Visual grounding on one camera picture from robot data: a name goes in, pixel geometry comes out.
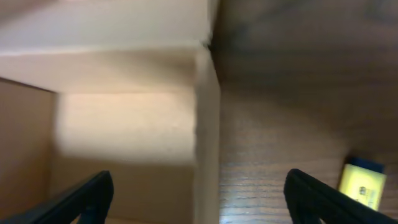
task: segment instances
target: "wooden floor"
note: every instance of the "wooden floor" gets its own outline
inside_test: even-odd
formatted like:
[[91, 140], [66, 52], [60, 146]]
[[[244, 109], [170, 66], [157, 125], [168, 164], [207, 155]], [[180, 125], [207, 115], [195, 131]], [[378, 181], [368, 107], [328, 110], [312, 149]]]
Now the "wooden floor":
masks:
[[398, 16], [388, 1], [224, 0], [220, 223], [292, 223], [291, 168], [337, 187], [346, 156], [386, 165], [398, 219]]

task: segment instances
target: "wood grain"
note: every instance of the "wood grain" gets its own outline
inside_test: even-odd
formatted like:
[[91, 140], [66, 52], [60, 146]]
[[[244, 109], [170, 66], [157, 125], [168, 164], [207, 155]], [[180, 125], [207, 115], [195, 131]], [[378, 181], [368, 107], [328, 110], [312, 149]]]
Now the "wood grain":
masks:
[[292, 223], [287, 172], [337, 187], [350, 154], [386, 165], [380, 212], [398, 218], [398, 24], [385, 2], [221, 2], [220, 223]]

